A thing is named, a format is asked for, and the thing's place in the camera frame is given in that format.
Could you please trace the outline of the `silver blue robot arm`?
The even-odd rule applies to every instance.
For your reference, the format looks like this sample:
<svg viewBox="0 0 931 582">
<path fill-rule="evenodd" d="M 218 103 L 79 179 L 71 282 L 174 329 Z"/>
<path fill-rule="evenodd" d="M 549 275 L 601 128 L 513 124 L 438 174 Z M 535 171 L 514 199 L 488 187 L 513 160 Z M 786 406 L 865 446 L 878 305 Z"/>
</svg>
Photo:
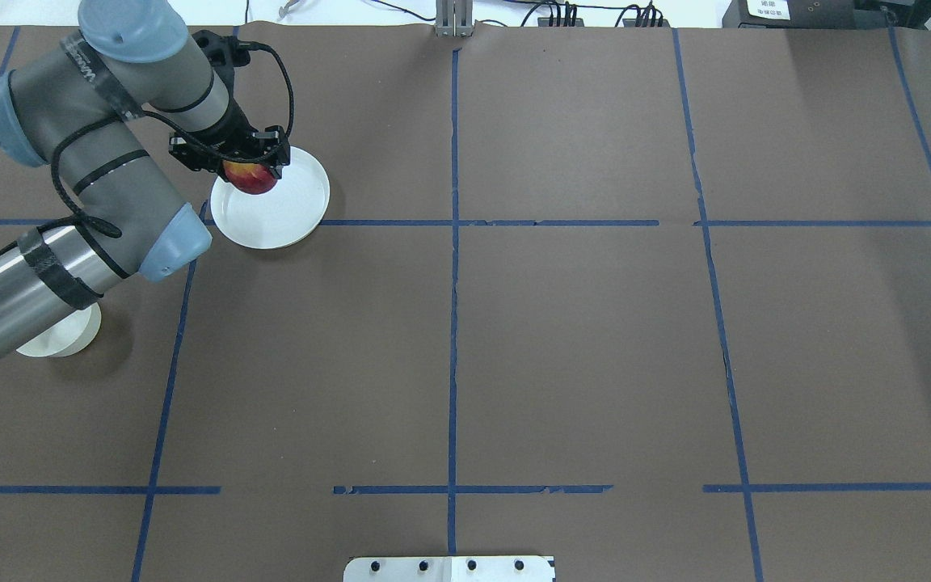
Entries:
<svg viewBox="0 0 931 582">
<path fill-rule="evenodd" d="M 0 250 L 0 360 L 132 275 L 166 279 L 212 236 L 134 137 L 150 118 L 170 154 L 228 181 L 223 163 L 289 164 L 292 123 L 256 129 L 235 99 L 235 69 L 269 44 L 192 33 L 166 1 L 82 1 L 78 30 L 0 76 L 0 149 L 49 169 L 66 217 Z"/>
</svg>

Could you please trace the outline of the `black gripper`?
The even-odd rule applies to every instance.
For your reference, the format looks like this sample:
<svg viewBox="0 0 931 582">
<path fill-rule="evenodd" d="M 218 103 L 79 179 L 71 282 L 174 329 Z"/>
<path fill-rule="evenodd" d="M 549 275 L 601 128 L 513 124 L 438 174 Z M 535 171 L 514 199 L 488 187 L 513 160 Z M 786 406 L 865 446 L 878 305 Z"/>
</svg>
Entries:
<svg viewBox="0 0 931 582">
<path fill-rule="evenodd" d="M 257 129 L 243 114 L 221 119 L 210 129 L 192 134 L 189 143 L 181 133 L 170 135 L 170 156 L 193 172 L 217 174 L 223 161 L 239 158 L 241 162 L 254 159 L 280 180 L 289 165 L 289 136 L 280 125 Z"/>
</svg>

